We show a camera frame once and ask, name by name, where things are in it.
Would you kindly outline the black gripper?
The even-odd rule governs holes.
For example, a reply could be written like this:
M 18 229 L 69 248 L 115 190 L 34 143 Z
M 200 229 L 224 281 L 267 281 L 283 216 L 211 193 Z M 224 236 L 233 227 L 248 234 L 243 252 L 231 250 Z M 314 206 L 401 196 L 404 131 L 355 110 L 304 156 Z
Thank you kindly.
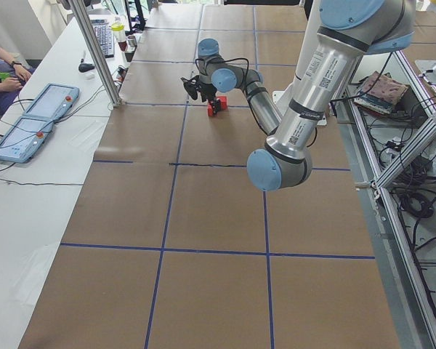
M 201 101 L 209 102 L 209 114 L 216 115 L 221 111 L 221 101 L 216 98 L 216 87 L 213 84 L 202 84 L 200 87 Z

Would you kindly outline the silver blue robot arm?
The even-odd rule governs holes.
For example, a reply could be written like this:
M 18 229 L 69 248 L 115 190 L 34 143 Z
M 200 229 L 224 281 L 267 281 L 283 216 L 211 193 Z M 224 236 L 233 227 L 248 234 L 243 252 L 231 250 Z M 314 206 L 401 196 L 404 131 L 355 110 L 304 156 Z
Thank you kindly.
M 415 13 L 415 1 L 314 1 L 297 63 L 305 71 L 286 89 L 284 106 L 273 101 L 257 71 L 222 58 L 215 39 L 198 43 L 199 92 L 210 100 L 216 92 L 241 90 L 267 135 L 264 148 L 247 161 L 254 186 L 278 190 L 310 176 L 307 142 L 329 102 L 361 57 L 410 45 Z

